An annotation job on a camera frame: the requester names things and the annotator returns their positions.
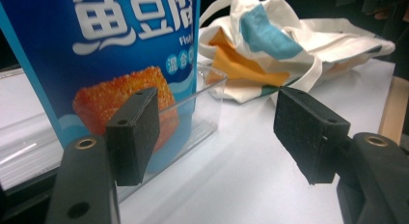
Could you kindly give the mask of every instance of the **wooden edge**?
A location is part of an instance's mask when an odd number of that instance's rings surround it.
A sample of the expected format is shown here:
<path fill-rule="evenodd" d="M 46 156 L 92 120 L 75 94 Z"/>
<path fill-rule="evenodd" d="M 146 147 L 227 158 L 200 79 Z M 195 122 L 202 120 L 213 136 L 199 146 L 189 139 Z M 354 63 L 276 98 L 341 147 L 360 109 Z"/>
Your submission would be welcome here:
<path fill-rule="evenodd" d="M 390 138 L 398 145 L 402 135 L 404 118 L 409 96 L 409 82 L 393 77 L 378 134 Z"/>

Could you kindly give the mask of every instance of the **fish tofu package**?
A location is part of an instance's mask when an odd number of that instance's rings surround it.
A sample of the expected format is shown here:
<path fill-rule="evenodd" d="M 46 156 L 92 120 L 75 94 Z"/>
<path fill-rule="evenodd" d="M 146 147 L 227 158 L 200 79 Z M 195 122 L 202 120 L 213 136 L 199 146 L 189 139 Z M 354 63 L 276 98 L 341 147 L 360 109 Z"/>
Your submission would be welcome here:
<path fill-rule="evenodd" d="M 158 88 L 160 110 L 195 93 L 199 6 L 200 0 L 0 0 L 0 27 L 65 147 L 103 135 L 139 90 Z M 188 138 L 183 112 L 193 109 L 160 117 L 155 152 L 178 131 L 185 137 L 175 141 Z"/>

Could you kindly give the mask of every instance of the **transparent plastic box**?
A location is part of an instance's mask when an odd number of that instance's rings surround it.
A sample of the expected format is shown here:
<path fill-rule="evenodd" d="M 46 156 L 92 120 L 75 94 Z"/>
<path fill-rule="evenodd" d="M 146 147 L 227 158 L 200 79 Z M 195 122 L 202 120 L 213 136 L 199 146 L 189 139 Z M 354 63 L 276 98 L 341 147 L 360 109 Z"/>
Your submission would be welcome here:
<path fill-rule="evenodd" d="M 197 93 L 159 114 L 169 116 L 177 110 L 177 129 L 166 144 L 153 153 L 143 183 L 118 188 L 119 201 L 149 182 L 217 130 L 223 100 L 212 94 L 223 91 L 226 80 L 226 75 L 219 70 L 198 65 Z M 0 129 L 0 136 L 0 183 L 3 189 L 9 189 L 59 166 L 63 148 L 45 114 L 3 127 Z"/>

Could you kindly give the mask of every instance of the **brown food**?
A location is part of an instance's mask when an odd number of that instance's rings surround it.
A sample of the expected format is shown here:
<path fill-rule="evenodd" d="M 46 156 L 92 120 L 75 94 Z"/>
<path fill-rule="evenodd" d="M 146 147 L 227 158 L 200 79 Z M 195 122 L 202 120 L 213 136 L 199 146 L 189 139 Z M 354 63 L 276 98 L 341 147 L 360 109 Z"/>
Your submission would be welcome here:
<path fill-rule="evenodd" d="M 93 134 L 105 133 L 105 125 L 127 99 L 139 90 L 158 89 L 159 110 L 175 104 L 175 98 L 160 68 L 149 67 L 92 87 L 82 88 L 75 95 L 72 107 L 87 129 Z M 178 125 L 177 110 L 160 115 L 160 135 L 154 147 L 159 150 Z"/>

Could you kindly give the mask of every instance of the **cloth bag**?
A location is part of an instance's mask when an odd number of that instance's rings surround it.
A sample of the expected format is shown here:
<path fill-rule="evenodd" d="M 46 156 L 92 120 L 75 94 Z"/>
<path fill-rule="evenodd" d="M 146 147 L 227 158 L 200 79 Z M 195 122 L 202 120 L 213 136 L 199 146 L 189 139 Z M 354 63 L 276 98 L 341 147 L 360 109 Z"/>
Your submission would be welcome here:
<path fill-rule="evenodd" d="M 395 45 L 344 18 L 299 19 L 285 0 L 217 0 L 200 25 L 230 6 L 230 15 L 202 29 L 199 53 L 224 71 L 229 81 L 216 97 L 246 102 L 278 87 L 308 92 L 318 79 L 331 78 Z"/>

